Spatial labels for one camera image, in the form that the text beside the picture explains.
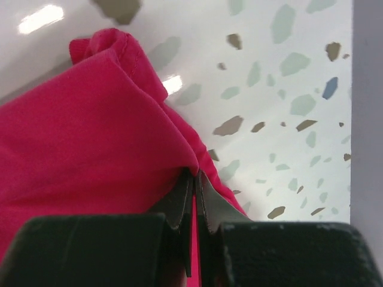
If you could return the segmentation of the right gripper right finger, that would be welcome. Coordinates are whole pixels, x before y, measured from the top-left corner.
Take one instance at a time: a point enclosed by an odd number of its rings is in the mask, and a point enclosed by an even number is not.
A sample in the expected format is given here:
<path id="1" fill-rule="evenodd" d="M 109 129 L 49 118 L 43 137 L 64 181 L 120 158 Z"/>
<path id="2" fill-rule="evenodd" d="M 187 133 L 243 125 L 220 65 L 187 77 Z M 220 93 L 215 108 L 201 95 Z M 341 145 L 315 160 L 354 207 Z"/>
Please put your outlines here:
<path id="1" fill-rule="evenodd" d="M 341 222 L 252 221 L 195 182 L 200 286 L 381 286 L 361 233 Z"/>

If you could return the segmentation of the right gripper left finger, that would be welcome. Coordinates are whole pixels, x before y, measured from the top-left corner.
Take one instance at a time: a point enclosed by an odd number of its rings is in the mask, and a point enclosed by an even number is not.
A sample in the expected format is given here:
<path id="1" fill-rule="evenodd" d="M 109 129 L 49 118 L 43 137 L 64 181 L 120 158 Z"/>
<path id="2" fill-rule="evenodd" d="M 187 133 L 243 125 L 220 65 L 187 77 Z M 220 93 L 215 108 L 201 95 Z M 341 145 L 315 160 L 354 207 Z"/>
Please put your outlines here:
<path id="1" fill-rule="evenodd" d="M 191 276 L 192 176 L 142 214 L 40 216 L 16 234 L 2 286 L 185 286 Z"/>

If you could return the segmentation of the pink t shirt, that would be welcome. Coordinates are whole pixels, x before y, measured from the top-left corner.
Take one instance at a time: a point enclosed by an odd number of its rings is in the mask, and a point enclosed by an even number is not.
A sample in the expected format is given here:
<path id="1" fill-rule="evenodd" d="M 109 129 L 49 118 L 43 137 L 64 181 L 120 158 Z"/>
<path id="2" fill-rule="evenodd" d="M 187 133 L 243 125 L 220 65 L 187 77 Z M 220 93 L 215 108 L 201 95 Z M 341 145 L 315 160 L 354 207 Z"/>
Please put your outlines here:
<path id="1" fill-rule="evenodd" d="M 191 276 L 200 286 L 194 182 L 244 214 L 137 40 L 104 29 L 69 45 L 72 68 L 1 106 L 1 265 L 40 216 L 142 214 L 191 173 Z"/>

